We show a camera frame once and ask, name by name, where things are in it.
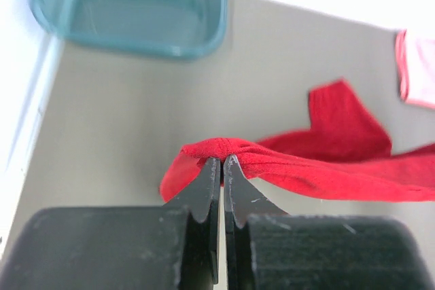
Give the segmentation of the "red t-shirt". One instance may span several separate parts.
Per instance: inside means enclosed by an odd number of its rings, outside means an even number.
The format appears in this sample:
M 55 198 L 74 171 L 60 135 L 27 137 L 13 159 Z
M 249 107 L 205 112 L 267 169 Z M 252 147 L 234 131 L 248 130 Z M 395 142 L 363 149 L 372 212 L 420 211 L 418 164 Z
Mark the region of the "red t-shirt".
M 434 146 L 401 154 L 350 85 L 339 80 L 309 93 L 311 126 L 258 142 L 213 138 L 184 145 L 160 184 L 170 200 L 209 158 L 236 156 L 244 175 L 327 200 L 423 202 L 434 199 Z

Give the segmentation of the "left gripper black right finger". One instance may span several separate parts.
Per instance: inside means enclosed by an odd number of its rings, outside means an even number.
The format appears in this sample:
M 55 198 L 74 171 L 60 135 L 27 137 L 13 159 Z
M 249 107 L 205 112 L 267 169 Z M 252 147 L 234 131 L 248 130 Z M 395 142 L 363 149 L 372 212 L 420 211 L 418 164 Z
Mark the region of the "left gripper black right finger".
M 223 192 L 228 288 L 255 289 L 248 217 L 287 213 L 252 185 L 234 154 L 223 163 Z

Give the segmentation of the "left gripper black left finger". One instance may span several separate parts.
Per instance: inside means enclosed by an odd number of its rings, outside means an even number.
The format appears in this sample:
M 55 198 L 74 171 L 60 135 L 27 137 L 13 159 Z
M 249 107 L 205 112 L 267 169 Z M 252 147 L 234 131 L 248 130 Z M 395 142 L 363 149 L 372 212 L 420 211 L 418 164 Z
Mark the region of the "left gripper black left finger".
M 198 176 L 165 204 L 189 212 L 179 261 L 179 285 L 218 283 L 220 179 L 221 162 L 209 158 Z

